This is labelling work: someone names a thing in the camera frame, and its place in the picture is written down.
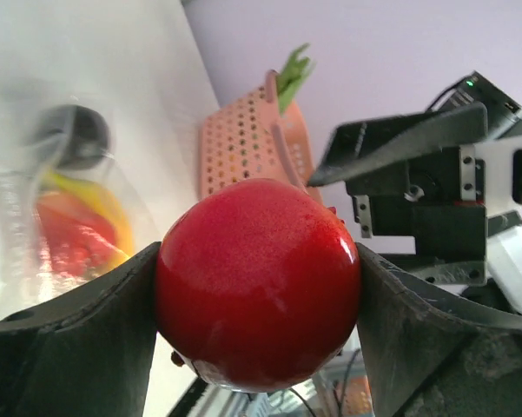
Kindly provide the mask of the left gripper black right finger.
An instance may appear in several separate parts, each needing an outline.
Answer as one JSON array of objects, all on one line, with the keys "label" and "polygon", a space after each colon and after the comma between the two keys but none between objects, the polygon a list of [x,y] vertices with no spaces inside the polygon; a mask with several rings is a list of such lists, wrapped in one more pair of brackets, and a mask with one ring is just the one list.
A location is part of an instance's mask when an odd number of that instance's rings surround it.
[{"label": "left gripper black right finger", "polygon": [[375,415],[522,416],[522,316],[357,249],[357,328]]}]

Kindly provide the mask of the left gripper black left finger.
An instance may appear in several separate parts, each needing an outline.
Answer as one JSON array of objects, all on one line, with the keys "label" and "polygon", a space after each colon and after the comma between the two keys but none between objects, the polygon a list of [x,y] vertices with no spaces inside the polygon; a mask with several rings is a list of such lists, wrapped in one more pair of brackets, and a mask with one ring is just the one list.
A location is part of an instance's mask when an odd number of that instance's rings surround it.
[{"label": "left gripper black left finger", "polygon": [[142,415],[159,248],[0,321],[0,416]]}]

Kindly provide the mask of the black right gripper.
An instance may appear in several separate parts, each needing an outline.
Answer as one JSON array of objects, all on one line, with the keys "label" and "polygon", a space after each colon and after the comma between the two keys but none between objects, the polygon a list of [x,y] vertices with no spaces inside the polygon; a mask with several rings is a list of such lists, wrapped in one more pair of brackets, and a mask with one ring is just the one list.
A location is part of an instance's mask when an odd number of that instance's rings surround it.
[{"label": "black right gripper", "polygon": [[433,284],[482,285],[484,167],[469,145],[486,136],[482,103],[342,123],[307,185],[347,181],[365,238],[411,236],[414,254],[385,256],[399,268]]}]

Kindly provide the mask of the green fake leafy vegetable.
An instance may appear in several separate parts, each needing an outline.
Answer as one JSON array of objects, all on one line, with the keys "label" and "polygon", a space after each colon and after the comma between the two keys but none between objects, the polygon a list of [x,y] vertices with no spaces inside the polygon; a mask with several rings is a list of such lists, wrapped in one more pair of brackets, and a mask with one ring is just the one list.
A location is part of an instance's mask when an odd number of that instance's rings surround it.
[{"label": "green fake leafy vegetable", "polygon": [[281,116],[286,112],[295,95],[314,70],[312,59],[309,56],[304,56],[304,52],[309,46],[309,43],[304,43],[293,50],[289,54],[283,69],[275,78]]}]

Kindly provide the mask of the clear zip top bag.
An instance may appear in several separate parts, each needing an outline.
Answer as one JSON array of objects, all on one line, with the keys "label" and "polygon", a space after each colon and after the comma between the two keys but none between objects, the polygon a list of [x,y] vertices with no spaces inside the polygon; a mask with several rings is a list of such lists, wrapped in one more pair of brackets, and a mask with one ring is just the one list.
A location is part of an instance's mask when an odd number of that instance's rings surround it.
[{"label": "clear zip top bag", "polygon": [[94,103],[0,84],[0,316],[108,273],[155,232]]}]

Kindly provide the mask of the red fake tomato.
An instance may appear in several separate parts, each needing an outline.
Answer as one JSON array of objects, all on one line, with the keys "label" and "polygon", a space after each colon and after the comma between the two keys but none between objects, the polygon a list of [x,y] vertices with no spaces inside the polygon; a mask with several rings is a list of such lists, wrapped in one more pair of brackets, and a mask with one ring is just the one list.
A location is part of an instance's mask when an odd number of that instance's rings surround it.
[{"label": "red fake tomato", "polygon": [[334,208],[268,179],[190,208],[156,265],[160,334],[206,382],[291,387],[345,345],[360,308],[360,258]]}]

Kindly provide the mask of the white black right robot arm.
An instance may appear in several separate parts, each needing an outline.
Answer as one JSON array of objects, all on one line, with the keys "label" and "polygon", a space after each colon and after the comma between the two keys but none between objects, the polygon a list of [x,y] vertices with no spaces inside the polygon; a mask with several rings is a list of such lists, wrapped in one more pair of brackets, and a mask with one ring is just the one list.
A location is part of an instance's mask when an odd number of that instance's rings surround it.
[{"label": "white black right robot arm", "polygon": [[522,315],[522,105],[480,73],[421,113],[338,126],[307,183],[337,182],[363,237],[413,238],[390,262]]}]

